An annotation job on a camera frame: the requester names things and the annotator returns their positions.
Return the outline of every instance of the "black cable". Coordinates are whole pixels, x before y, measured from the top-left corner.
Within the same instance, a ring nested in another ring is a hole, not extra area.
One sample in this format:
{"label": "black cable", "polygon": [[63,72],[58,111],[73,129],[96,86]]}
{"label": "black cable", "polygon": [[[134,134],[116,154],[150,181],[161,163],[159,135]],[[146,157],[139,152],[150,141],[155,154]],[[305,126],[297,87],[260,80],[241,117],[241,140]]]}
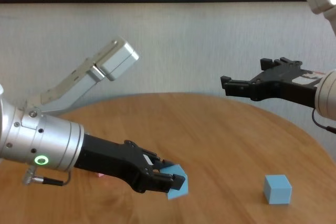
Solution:
{"label": "black cable", "polygon": [[319,124],[316,120],[315,120],[315,116],[314,116],[314,113],[315,113],[315,109],[313,109],[313,112],[311,113],[311,118],[313,119],[313,122],[314,124],[316,124],[318,127],[326,130],[326,131],[329,131],[333,134],[336,134],[336,128],[334,127],[331,127],[331,126],[323,126],[322,124]]}
{"label": "black cable", "polygon": [[42,184],[45,185],[53,185],[53,186],[66,186],[71,181],[71,172],[68,172],[68,179],[67,181],[63,182],[62,180],[57,180],[53,178],[43,177]]}
{"label": "black cable", "polygon": [[326,130],[327,127],[323,126],[322,124],[319,124],[316,120],[315,120],[315,109],[313,109],[313,112],[311,113],[311,118],[313,119],[314,124],[316,124],[318,127]]}
{"label": "black cable", "polygon": [[67,181],[63,182],[63,185],[64,186],[68,185],[70,181],[71,181],[71,172],[68,172],[68,179]]}

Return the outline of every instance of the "wooden table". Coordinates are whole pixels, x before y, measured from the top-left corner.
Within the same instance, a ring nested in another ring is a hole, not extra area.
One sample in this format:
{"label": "wooden table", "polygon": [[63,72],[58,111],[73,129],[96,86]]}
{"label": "wooden table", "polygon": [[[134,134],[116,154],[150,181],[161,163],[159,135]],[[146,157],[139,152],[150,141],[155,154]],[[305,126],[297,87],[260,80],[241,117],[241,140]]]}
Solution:
{"label": "wooden table", "polygon": [[[64,116],[90,134],[135,141],[181,164],[190,193],[137,194],[114,177],[75,169],[70,185],[21,185],[26,166],[0,166],[0,223],[336,223],[336,167],[307,133],[250,105],[197,94],[146,94]],[[66,174],[40,170],[66,178]],[[291,204],[271,206],[266,174],[285,174]]]}

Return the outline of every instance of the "wire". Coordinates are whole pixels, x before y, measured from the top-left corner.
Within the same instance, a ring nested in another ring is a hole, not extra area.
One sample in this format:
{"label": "wire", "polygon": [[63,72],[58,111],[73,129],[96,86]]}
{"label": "wire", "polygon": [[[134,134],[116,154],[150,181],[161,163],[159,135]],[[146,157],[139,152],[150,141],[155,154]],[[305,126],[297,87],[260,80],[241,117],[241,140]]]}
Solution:
{"label": "wire", "polygon": [[314,124],[316,124],[318,127],[329,131],[333,134],[336,134],[336,128],[335,127],[331,127],[331,126],[323,126],[322,124],[319,124],[318,122],[316,122],[315,117],[314,117],[314,113],[315,113],[315,109],[313,109],[313,112],[311,113],[311,118],[313,119]]}
{"label": "wire", "polygon": [[68,172],[68,179],[67,181],[63,182],[63,185],[64,186],[68,185],[70,181],[71,181],[71,172]]}
{"label": "wire", "polygon": [[315,120],[315,109],[313,109],[313,112],[311,113],[311,118],[313,119],[314,124],[316,124],[318,127],[326,130],[327,127],[323,126],[322,124],[319,124],[316,120]]}

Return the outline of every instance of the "blue cube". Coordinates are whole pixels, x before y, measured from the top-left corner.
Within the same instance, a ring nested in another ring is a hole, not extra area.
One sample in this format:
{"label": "blue cube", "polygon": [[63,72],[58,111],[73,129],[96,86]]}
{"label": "blue cube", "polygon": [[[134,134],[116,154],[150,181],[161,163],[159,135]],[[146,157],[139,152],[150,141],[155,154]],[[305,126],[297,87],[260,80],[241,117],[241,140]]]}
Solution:
{"label": "blue cube", "polygon": [[169,190],[169,192],[167,193],[168,199],[175,199],[175,198],[188,194],[188,176],[186,175],[186,173],[184,172],[184,170],[182,169],[180,165],[173,165],[173,166],[163,168],[160,170],[160,173],[167,173],[171,175],[177,174],[185,178],[185,181],[180,190],[175,190],[175,189]]}
{"label": "blue cube", "polygon": [[264,194],[269,204],[289,204],[292,186],[285,175],[266,175]]}

